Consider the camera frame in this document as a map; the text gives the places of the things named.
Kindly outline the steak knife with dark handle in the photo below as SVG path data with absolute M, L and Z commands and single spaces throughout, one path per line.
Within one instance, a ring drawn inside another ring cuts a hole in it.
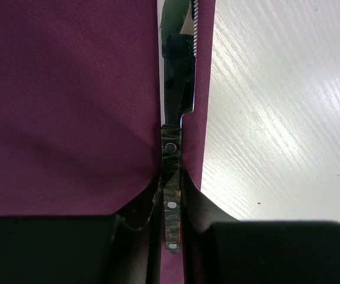
M 194 110 L 198 1 L 157 2 L 165 247 L 181 251 L 182 118 Z

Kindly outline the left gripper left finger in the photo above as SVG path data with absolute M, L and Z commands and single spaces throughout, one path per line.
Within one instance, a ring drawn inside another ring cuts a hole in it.
M 159 283 L 161 174 L 111 215 L 0 217 L 0 283 Z

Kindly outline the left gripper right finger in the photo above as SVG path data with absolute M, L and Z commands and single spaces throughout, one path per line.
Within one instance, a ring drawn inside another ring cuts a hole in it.
M 185 283 L 340 283 L 340 223 L 238 221 L 181 176 Z

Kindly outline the purple cloth napkin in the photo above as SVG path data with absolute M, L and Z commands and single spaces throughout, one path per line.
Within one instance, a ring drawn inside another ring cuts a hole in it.
M 0 217 L 109 215 L 161 166 L 155 1 L 0 1 Z

